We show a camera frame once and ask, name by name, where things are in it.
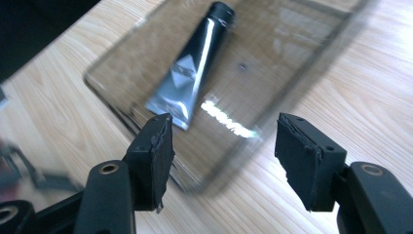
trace wood grain surface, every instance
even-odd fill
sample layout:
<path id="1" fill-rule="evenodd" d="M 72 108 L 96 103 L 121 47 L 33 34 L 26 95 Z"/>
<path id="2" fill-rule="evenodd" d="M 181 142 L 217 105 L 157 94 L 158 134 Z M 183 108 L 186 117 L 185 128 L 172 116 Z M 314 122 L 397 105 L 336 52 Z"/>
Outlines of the wood grain surface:
<path id="1" fill-rule="evenodd" d="M 4 85 L 0 137 L 35 167 L 86 182 L 89 169 L 120 159 L 125 129 L 86 87 L 84 72 L 161 1 L 101 1 Z M 300 84 L 280 109 L 306 118 L 348 150 L 347 163 L 385 166 L 413 194 L 413 6 L 381 0 L 355 41 L 316 83 Z M 275 133 L 224 190 L 185 195 L 170 181 L 160 214 L 136 213 L 142 233 L 337 233 L 336 212 L 307 213 L 274 157 Z M 32 191 L 36 210 L 67 194 Z"/>

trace tube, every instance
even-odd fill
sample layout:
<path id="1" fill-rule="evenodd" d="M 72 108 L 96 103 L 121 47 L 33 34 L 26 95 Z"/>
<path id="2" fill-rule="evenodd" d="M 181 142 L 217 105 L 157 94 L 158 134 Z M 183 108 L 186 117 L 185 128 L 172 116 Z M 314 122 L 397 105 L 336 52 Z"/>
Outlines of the tube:
<path id="1" fill-rule="evenodd" d="M 235 12 L 213 3 L 206 16 L 145 106 L 155 114 L 171 113 L 173 124 L 188 130 L 199 92 L 233 25 Z"/>

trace transparent tray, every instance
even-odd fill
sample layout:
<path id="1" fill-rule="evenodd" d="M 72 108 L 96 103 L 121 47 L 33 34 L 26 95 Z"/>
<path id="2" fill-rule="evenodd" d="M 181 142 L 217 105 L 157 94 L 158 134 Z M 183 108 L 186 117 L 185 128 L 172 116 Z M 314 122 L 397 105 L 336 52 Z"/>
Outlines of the transparent tray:
<path id="1" fill-rule="evenodd" d="M 226 180 L 275 130 L 277 106 L 320 75 L 354 36 L 365 1 L 223 1 L 236 25 L 209 73 L 188 131 L 173 129 L 171 176 L 184 191 Z M 85 75 L 86 84 L 137 134 L 154 94 L 212 1 L 167 0 Z M 250 137 L 237 135 L 228 121 Z"/>

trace black tube cap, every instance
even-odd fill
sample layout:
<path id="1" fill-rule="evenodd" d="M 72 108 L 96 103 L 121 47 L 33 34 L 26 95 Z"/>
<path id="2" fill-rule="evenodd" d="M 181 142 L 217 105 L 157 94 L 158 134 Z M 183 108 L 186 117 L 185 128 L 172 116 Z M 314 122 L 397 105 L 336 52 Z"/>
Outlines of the black tube cap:
<path id="1" fill-rule="evenodd" d="M 225 21 L 228 26 L 231 26 L 234 23 L 235 12 L 225 3 L 214 2 L 210 6 L 206 16 Z"/>

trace dark background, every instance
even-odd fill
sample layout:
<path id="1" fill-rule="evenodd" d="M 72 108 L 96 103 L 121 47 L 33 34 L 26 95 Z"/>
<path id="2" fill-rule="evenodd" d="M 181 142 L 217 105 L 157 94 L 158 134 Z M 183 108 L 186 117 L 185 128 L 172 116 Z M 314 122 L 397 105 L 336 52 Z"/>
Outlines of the dark background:
<path id="1" fill-rule="evenodd" d="M 1 0 L 0 84 L 99 0 Z"/>

